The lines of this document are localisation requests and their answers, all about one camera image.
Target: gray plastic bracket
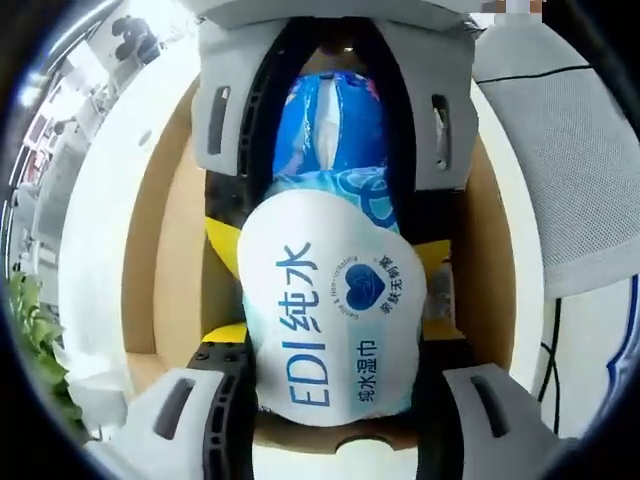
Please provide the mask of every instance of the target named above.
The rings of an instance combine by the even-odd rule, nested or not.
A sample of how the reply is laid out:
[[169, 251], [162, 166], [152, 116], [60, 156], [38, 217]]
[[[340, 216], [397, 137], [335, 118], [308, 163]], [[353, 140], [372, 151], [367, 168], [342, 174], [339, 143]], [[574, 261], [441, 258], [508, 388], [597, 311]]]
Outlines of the gray plastic bracket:
[[[200, 26], [200, 86], [193, 98], [193, 147], [198, 165], [230, 176], [238, 174], [238, 144], [251, 85], [285, 20], [224, 30]], [[223, 106], [214, 108], [216, 101]], [[217, 138], [216, 145], [211, 144]]]
[[[558, 452], [575, 442], [560, 440], [542, 422], [540, 404], [507, 372], [482, 365], [444, 372], [460, 414], [464, 437], [463, 480], [539, 478]], [[504, 429], [496, 435], [479, 388], [493, 400]]]
[[458, 12], [479, 12], [485, 0], [181, 1], [196, 15], [204, 16], [226, 29], [293, 17], [367, 17], [442, 31], [460, 22], [461, 16]]
[[127, 423], [109, 442], [85, 448], [120, 479], [202, 479], [204, 429], [223, 377], [170, 370], [131, 403]]
[[[471, 171], [478, 116], [471, 101], [473, 38], [462, 28], [445, 33], [378, 22], [411, 100], [416, 131], [416, 190], [462, 189]], [[439, 165], [434, 96], [444, 97], [450, 128], [448, 161]]]

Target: brown cardboard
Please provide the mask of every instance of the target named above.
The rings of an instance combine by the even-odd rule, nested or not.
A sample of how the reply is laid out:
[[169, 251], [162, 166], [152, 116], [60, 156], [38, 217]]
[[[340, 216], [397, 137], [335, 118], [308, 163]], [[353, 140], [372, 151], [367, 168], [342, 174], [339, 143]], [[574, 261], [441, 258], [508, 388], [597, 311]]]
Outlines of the brown cardboard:
[[131, 216], [122, 274], [122, 328], [127, 352], [155, 353], [153, 298], [157, 248], [169, 189], [191, 135], [191, 99], [197, 86], [196, 80], [162, 132]]
[[169, 367], [186, 365], [205, 334], [232, 323], [239, 299], [206, 238], [204, 184], [189, 141], [167, 198], [155, 270], [155, 348]]
[[352, 70], [361, 75], [366, 75], [367, 69], [355, 52], [341, 52], [339, 55], [327, 55], [316, 50], [300, 72], [308, 75], [319, 72], [331, 72], [336, 70]]
[[335, 453], [358, 438], [383, 440], [394, 450], [414, 447], [418, 436], [408, 417], [387, 417], [340, 427], [307, 427], [269, 413], [258, 413], [253, 442], [304, 453]]
[[[530, 13], [542, 13], [542, 5], [545, 0], [530, 0], [529, 12]], [[482, 13], [506, 13], [507, 2], [506, 0], [487, 0], [482, 4]]]
[[136, 392], [144, 392], [167, 371], [162, 359], [153, 353], [127, 353], [127, 362]]
[[508, 369], [515, 328], [515, 270], [509, 225], [480, 138], [451, 243], [456, 326], [481, 363]]

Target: blue heart logo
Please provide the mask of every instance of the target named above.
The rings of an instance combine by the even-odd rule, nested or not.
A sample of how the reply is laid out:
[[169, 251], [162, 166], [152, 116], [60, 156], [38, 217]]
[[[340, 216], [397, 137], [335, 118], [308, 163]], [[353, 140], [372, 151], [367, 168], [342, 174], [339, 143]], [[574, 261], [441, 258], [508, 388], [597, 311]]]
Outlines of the blue heart logo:
[[347, 270], [345, 280], [349, 285], [347, 303], [351, 308], [360, 312], [376, 303], [385, 289], [382, 279], [368, 265], [352, 265]]

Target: blue wet wipes package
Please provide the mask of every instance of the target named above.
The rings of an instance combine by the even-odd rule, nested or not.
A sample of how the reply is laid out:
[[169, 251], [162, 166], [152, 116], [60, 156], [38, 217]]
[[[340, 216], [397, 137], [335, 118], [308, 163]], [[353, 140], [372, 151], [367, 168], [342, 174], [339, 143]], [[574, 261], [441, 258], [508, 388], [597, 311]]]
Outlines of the blue wet wipes package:
[[282, 111], [274, 174], [384, 166], [386, 161], [382, 106], [372, 80], [353, 72], [297, 79]]
[[238, 241], [262, 409], [312, 426], [401, 413], [426, 280], [385, 167], [276, 175]]

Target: yellow tape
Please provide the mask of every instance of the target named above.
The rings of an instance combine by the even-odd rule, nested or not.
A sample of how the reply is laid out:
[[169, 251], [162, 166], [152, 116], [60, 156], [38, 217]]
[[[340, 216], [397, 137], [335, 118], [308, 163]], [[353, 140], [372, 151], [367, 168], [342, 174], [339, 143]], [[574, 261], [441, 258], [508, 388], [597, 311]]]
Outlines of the yellow tape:
[[213, 332], [207, 333], [202, 339], [202, 343], [244, 343], [246, 337], [247, 324], [236, 323], [235, 325], [216, 328]]
[[424, 274], [427, 278], [430, 278], [442, 266], [443, 262], [449, 258], [451, 242], [449, 240], [441, 240], [439, 242], [423, 243], [422, 245], [414, 245], [413, 249], [420, 257]]
[[205, 217], [204, 226], [211, 246], [233, 276], [238, 278], [238, 238], [240, 238], [240, 230], [209, 217]]
[[465, 338], [463, 333], [454, 327], [451, 320], [447, 318], [435, 318], [422, 322], [423, 340], [458, 340], [461, 338]]

